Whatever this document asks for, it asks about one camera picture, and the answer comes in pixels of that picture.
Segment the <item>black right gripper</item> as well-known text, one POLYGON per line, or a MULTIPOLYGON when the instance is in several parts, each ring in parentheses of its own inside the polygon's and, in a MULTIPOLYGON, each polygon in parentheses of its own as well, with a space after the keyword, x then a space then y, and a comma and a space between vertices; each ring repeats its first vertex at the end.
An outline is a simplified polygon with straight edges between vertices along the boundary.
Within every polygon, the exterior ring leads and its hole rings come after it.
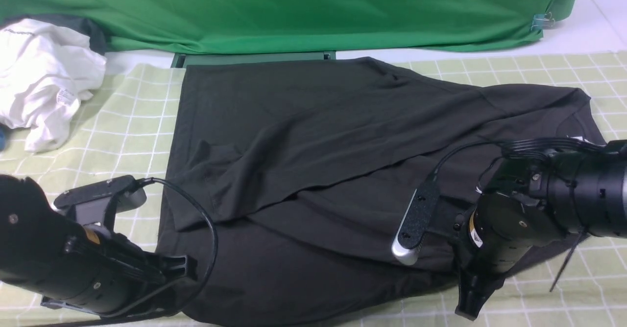
POLYGON ((455 249, 458 304, 455 314, 479 317, 506 277, 564 251, 564 200, 546 191, 486 189, 464 221, 455 249))

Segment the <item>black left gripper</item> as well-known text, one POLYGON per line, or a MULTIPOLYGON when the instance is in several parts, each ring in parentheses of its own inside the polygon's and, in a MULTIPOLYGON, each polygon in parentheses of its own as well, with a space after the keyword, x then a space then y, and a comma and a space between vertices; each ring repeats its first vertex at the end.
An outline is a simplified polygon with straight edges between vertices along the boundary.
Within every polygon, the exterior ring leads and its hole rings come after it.
POLYGON ((74 227, 52 260, 30 274, 41 305, 93 314, 101 320, 154 320, 182 310, 175 298, 157 298, 170 282, 197 281, 197 260, 159 256, 122 234, 74 227))

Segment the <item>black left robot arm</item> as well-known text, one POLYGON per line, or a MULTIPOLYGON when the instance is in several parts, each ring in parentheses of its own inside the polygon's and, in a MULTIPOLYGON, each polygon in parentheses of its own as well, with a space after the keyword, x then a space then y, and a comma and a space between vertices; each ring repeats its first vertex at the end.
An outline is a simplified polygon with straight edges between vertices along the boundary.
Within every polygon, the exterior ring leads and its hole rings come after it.
POLYGON ((188 256, 148 253, 114 232, 117 213, 146 201, 131 175, 70 189, 50 205, 31 178, 1 177, 0 268, 5 284, 41 305, 102 319, 174 307, 174 286, 197 280, 188 256))

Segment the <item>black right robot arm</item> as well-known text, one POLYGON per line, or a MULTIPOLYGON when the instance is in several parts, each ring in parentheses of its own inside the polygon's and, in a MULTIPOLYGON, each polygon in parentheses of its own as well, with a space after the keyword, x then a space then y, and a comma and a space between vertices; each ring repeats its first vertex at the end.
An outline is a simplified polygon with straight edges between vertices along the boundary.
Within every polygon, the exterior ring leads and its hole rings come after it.
POLYGON ((626 142, 500 141, 502 162, 458 235, 458 305, 475 320, 531 250, 626 236, 626 142))

